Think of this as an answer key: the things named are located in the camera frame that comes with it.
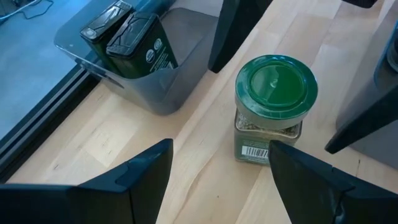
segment glass jar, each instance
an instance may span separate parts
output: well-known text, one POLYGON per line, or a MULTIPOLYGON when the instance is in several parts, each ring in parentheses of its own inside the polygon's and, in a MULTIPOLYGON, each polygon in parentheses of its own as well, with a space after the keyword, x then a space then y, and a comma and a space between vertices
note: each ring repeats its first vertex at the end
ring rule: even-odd
POLYGON ((247 63, 235 85, 235 158, 269 164, 271 140, 294 145, 317 95, 313 73, 294 58, 265 55, 247 63))

